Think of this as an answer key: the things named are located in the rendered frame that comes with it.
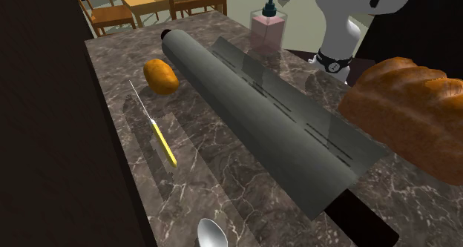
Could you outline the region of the brown potato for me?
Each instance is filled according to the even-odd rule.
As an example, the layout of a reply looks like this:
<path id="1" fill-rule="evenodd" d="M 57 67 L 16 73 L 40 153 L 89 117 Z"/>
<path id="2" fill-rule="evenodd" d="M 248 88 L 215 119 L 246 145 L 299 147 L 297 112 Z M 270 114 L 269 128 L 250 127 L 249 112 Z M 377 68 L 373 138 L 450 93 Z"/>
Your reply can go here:
<path id="1" fill-rule="evenodd" d="M 161 59 L 146 62 L 143 73 L 149 88 L 160 95 L 174 93 L 180 85 L 172 68 Z"/>

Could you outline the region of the pink soap dispenser bottle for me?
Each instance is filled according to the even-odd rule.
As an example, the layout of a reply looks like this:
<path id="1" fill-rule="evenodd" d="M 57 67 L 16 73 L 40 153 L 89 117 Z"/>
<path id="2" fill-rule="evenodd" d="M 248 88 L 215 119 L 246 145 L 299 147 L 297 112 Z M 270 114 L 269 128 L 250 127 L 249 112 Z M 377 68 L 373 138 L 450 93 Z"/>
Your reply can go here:
<path id="1" fill-rule="evenodd" d="M 250 44 L 255 53 L 269 55 L 280 50 L 287 15 L 278 11 L 274 0 L 266 0 L 261 10 L 250 15 Z"/>

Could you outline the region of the wooden chair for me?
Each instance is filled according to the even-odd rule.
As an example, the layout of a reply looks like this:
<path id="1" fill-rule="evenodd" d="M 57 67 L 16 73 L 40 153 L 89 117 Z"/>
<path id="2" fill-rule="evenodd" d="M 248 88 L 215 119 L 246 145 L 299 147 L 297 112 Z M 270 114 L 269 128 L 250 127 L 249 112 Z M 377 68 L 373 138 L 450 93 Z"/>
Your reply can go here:
<path id="1" fill-rule="evenodd" d="M 221 7 L 221 13 L 227 16 L 227 0 L 169 0 L 169 10 L 171 19 L 177 19 L 177 11 L 181 13 L 186 11 L 189 16 L 194 16 L 191 11 L 199 7 L 211 6 L 215 10 L 219 11 Z"/>
<path id="2" fill-rule="evenodd" d="M 80 7 L 82 8 L 85 16 L 93 28 L 97 37 L 107 36 L 105 32 L 106 27 L 112 27 L 117 25 L 130 24 L 133 29 L 136 29 L 136 25 L 133 20 L 131 11 L 125 5 L 114 6 L 112 0 L 110 7 L 94 8 L 90 3 L 90 0 L 86 0 L 91 12 L 89 13 L 82 0 L 77 0 Z"/>

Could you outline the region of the silver spoon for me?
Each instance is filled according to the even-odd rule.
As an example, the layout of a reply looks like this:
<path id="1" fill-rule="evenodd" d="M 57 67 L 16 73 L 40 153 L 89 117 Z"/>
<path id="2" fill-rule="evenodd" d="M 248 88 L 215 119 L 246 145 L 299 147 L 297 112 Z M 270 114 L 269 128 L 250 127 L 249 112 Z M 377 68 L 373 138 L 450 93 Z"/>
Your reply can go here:
<path id="1" fill-rule="evenodd" d="M 209 218 L 202 218 L 197 226 L 197 238 L 200 247 L 228 247 L 225 233 Z"/>

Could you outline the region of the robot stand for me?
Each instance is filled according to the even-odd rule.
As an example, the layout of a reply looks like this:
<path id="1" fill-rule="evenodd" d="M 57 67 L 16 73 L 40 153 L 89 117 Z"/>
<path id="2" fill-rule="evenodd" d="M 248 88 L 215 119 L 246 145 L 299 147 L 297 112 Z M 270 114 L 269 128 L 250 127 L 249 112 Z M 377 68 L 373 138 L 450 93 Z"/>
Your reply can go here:
<path id="1" fill-rule="evenodd" d="M 315 53 L 307 52 L 307 51 L 300 51 L 300 50 L 291 50 L 287 49 L 290 53 L 298 56 L 301 59 L 308 60 L 312 59 Z M 350 72 L 347 77 L 347 84 L 352 87 L 358 80 L 358 78 L 362 75 L 362 73 L 367 70 L 368 68 L 372 67 L 375 64 L 373 60 L 370 59 L 360 59 L 360 58 L 353 58 L 350 62 Z"/>

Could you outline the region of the brown bread loaf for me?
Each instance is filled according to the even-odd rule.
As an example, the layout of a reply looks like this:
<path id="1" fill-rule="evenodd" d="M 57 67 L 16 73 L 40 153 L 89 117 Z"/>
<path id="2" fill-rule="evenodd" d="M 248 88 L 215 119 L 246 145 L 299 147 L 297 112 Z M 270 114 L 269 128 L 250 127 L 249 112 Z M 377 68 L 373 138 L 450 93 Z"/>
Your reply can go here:
<path id="1" fill-rule="evenodd" d="M 338 110 L 429 175 L 463 185 L 463 80 L 395 57 L 365 70 Z"/>

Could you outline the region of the yellow handled knife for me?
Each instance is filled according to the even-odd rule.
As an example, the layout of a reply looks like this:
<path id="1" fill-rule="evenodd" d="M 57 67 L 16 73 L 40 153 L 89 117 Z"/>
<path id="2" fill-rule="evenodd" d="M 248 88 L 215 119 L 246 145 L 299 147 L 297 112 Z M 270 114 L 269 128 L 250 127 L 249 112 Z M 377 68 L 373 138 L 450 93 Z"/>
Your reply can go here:
<path id="1" fill-rule="evenodd" d="M 137 98 L 139 104 L 140 104 L 141 107 L 142 107 L 143 113 L 145 114 L 145 116 L 146 116 L 147 119 L 148 119 L 149 125 L 150 125 L 150 127 L 151 127 L 151 129 L 152 129 L 152 131 L 153 131 L 153 133 L 154 133 L 154 135 L 155 135 L 155 137 L 156 137 L 157 142 L 159 143 L 161 149 L 163 150 L 163 152 L 164 152 L 164 154 L 165 154 L 165 156 L 166 156 L 166 159 L 168 160 L 168 162 L 171 164 L 171 166 L 172 166 L 173 168 L 176 168 L 176 167 L 177 167 L 177 160 L 176 160 L 174 154 L 172 153 L 172 151 L 171 151 L 171 149 L 170 149 L 168 143 L 166 142 L 165 137 L 163 136 L 163 134 L 162 134 L 162 132 L 161 132 L 161 130 L 160 130 L 158 124 L 157 124 L 156 121 L 155 121 L 153 118 L 151 118 L 151 116 L 149 115 L 149 113 L 148 113 L 148 111 L 146 110 L 146 107 L 144 106 L 142 100 L 140 99 L 139 94 L 137 93 L 137 90 L 135 89 L 135 87 L 134 87 L 132 81 L 131 81 L 131 80 L 128 80 L 128 81 L 129 81 L 129 83 L 130 83 L 130 85 L 131 85 L 132 90 L 134 91 L 134 93 L 135 93 L 135 95 L 136 95 L 136 98 Z"/>

